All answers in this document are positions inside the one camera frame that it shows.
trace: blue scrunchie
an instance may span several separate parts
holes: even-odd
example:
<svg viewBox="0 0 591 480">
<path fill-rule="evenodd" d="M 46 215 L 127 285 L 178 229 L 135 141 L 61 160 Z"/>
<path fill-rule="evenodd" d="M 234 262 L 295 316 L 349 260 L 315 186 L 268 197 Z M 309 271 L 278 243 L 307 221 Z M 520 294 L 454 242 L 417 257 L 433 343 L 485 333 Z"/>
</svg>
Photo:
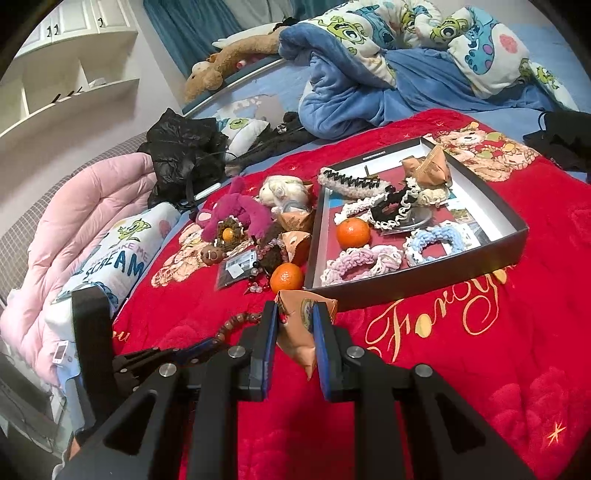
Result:
<svg viewBox="0 0 591 480">
<path fill-rule="evenodd" d="M 435 226 L 429 230 L 418 230 L 404 245 L 408 264 L 413 267 L 437 260 L 435 257 L 423 258 L 421 252 L 427 245 L 438 242 L 449 242 L 452 245 L 450 255 L 461 253 L 466 249 L 460 232 L 451 225 Z"/>
</svg>

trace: pink quilt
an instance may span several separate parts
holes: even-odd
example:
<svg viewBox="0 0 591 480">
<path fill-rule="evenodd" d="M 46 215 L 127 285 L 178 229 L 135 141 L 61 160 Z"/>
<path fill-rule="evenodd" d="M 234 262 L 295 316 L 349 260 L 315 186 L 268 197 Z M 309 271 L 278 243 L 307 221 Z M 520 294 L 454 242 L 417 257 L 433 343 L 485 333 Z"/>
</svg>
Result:
<svg viewBox="0 0 591 480">
<path fill-rule="evenodd" d="M 0 333 L 43 380 L 58 384 L 51 360 L 59 339 L 45 323 L 44 308 L 115 222 L 146 209 L 155 182 L 149 155 L 102 160 L 60 188 L 41 217 L 27 276 L 8 296 Z"/>
</svg>

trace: white plush toy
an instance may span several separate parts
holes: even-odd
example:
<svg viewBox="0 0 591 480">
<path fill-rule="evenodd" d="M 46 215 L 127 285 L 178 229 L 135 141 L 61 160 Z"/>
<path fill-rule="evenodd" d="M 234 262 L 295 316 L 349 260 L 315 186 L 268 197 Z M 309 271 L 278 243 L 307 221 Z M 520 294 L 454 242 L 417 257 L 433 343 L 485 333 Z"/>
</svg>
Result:
<svg viewBox="0 0 591 480">
<path fill-rule="evenodd" d="M 272 175 L 267 177 L 259 192 L 259 201 L 272 207 L 271 213 L 276 215 L 283 204 L 289 200 L 308 205 L 308 189 L 298 177 Z"/>
</svg>

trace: brown snack bag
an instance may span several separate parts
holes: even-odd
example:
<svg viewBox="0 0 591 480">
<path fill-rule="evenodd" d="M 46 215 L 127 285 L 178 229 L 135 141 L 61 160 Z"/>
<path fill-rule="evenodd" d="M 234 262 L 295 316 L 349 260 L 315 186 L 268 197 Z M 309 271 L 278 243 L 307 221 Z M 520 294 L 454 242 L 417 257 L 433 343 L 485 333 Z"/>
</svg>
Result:
<svg viewBox="0 0 591 480">
<path fill-rule="evenodd" d="M 402 160 L 404 175 L 414 177 L 421 187 L 451 186 L 452 174 L 449 171 L 445 152 L 441 145 L 435 145 L 424 160 L 408 157 Z"/>
<path fill-rule="evenodd" d="M 326 303 L 330 321 L 334 322 L 338 302 L 305 290 L 281 290 L 275 301 L 279 304 L 280 314 L 286 319 L 285 323 L 279 324 L 277 345 L 304 367 L 309 380 L 316 367 L 316 345 L 310 327 L 312 305 L 316 301 Z"/>
<path fill-rule="evenodd" d="M 286 232 L 280 235 L 291 263 L 302 266 L 308 261 L 312 236 L 307 232 Z"/>
<path fill-rule="evenodd" d="M 295 212 L 280 213 L 277 216 L 277 221 L 287 231 L 298 231 L 312 233 L 314 228 L 314 213 L 297 210 Z"/>
</svg>

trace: blue curtain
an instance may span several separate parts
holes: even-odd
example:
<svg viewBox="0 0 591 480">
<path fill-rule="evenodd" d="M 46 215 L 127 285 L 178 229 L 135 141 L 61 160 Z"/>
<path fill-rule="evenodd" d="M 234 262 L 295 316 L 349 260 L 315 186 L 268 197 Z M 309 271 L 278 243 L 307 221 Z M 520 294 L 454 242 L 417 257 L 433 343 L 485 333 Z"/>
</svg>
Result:
<svg viewBox="0 0 591 480">
<path fill-rule="evenodd" d="M 144 8 L 185 77 L 217 51 L 212 42 L 242 31 L 223 0 L 144 0 Z"/>
<path fill-rule="evenodd" d="M 327 10 L 344 3 L 345 0 L 291 0 L 294 17 L 298 20 L 317 17 Z"/>
</svg>

